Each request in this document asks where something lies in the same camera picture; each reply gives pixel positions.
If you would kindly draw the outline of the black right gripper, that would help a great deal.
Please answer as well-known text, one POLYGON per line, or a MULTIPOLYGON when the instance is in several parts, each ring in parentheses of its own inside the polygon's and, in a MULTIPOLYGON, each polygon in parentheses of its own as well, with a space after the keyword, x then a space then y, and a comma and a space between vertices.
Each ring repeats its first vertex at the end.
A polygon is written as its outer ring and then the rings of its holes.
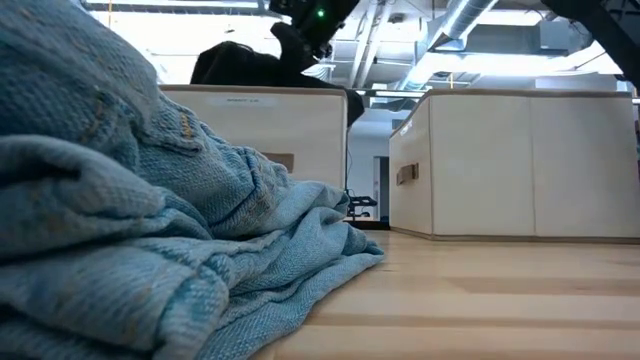
POLYGON ((268 10, 290 18, 279 30, 315 59, 332 54, 331 39, 360 0, 269 0, 268 10))

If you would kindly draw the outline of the black garment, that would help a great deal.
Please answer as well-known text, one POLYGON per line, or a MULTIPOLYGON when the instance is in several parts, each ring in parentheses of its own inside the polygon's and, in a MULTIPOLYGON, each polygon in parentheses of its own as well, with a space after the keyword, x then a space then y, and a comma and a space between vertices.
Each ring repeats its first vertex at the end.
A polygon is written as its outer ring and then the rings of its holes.
POLYGON ((272 26, 271 32, 281 45, 280 56, 256 52, 241 43, 224 41, 199 54, 190 83, 337 89, 347 97, 347 125, 352 126, 365 112, 362 97, 354 90, 303 73, 316 63, 316 59, 311 47, 292 26, 278 22, 272 26))

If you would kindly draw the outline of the light blue jeans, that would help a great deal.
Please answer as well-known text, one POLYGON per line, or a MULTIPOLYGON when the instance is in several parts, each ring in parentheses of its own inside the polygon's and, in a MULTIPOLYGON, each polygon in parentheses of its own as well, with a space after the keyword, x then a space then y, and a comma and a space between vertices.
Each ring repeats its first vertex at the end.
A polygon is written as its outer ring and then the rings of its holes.
POLYGON ((346 207, 75 0, 0 0, 0 360, 247 360, 382 261, 346 207))

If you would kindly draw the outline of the left beige fabric bin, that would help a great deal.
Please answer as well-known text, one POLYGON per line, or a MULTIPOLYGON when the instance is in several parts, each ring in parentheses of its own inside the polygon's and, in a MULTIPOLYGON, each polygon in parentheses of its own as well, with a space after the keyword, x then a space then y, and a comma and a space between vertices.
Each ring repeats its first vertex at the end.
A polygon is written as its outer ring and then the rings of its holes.
POLYGON ((214 133, 284 165, 297 180, 345 186, 347 96, 336 89, 163 85, 214 133))

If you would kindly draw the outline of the beige fabric bin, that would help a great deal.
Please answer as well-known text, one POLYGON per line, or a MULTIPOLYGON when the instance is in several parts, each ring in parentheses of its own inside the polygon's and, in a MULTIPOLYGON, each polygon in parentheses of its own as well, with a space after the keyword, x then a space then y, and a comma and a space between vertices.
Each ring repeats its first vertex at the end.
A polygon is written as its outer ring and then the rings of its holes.
POLYGON ((284 165, 297 180, 345 186, 347 96, 336 89, 163 85, 214 133, 284 165))
POLYGON ((444 241, 640 244, 627 93, 427 92, 392 133, 390 226, 444 241))

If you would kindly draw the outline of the black stand in doorway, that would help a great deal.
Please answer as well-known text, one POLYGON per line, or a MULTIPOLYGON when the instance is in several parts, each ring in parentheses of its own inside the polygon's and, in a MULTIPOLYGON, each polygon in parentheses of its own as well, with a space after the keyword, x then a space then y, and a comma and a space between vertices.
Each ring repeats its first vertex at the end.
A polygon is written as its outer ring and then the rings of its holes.
POLYGON ((369 211, 358 212, 358 208, 375 208, 378 202, 370 196, 352 196, 347 210, 347 218, 351 221, 357 221, 359 218, 371 219, 372 215, 369 211))

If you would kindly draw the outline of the right beige fabric bin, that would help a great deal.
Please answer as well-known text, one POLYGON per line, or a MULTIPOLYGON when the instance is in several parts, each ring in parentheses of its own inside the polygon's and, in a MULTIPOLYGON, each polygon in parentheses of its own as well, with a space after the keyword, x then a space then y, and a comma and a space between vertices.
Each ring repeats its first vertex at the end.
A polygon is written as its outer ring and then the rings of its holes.
POLYGON ((640 244, 627 93, 427 92, 392 133, 390 226, 444 241, 640 244))

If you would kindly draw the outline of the silver ceiling air duct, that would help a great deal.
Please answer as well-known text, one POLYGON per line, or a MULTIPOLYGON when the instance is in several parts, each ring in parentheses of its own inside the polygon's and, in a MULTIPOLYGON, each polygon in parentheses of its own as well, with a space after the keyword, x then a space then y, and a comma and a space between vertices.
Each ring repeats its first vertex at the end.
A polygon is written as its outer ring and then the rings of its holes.
POLYGON ((424 39, 414 44, 414 65, 396 85, 396 90, 423 89, 435 73, 442 71, 445 64, 445 54, 437 52, 437 49, 444 46, 451 47, 454 52, 463 51, 468 35, 478 25, 480 17, 498 1, 449 0, 446 12, 430 21, 424 39))

